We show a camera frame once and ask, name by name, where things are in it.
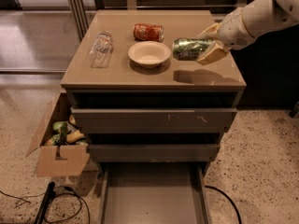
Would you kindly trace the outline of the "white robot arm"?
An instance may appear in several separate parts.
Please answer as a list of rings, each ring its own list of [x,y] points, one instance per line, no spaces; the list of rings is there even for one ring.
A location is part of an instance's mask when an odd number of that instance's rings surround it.
[[[212,43],[196,59],[201,65],[224,58],[231,49],[241,50],[264,34],[299,23],[299,0],[254,0],[205,29],[198,37]]]

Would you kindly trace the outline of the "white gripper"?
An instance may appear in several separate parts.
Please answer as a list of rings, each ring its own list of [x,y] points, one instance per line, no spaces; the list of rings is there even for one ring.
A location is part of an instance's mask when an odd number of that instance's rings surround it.
[[[242,12],[241,7],[237,8],[221,23],[215,22],[197,36],[199,39],[216,40],[197,58],[198,63],[207,65],[217,62],[224,58],[230,49],[241,50],[255,42],[256,38],[245,26]]]

